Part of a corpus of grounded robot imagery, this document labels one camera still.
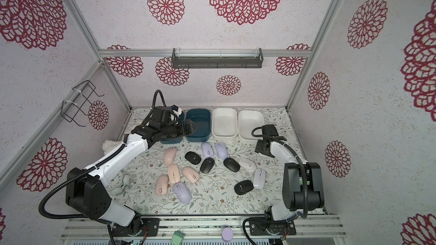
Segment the white mouse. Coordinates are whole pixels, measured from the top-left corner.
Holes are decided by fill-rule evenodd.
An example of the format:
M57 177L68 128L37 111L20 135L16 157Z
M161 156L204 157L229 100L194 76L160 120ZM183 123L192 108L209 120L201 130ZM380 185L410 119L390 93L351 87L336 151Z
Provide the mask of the white mouse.
M255 172L257 169L255 163L247 158L240 159L239 164L247 172Z
M255 189L263 189L266 181L266 170L257 168L253 176L253 187Z

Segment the large purple mouse bottom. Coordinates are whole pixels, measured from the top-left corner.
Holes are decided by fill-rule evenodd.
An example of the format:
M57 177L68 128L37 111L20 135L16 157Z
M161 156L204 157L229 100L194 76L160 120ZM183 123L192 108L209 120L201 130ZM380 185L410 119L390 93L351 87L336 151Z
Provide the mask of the large purple mouse bottom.
M192 195L184 182L176 183L173 186L174 193L182 204L187 204L191 201Z

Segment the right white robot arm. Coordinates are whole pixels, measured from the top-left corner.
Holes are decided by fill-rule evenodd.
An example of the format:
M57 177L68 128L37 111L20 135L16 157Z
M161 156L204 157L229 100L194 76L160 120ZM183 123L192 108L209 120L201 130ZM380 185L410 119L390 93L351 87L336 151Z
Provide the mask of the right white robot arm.
M277 159L283 164L282 199L270 206L265 217L270 221L291 221L306 218L310 211L324 207L321 167L308 162L284 141L258 140L255 152Z

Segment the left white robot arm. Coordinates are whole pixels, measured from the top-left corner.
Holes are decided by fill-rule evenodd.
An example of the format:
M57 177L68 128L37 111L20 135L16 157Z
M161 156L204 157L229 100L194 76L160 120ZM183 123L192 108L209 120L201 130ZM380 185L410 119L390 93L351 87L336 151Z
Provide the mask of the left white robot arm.
M187 136L197 129L198 124L192 120L171 125L150 121L136 126L117 149L83 170L74 168L68 173L67 205L91 220L130 226L137 220L137 213L111 198L106 189L109 182L155 143Z

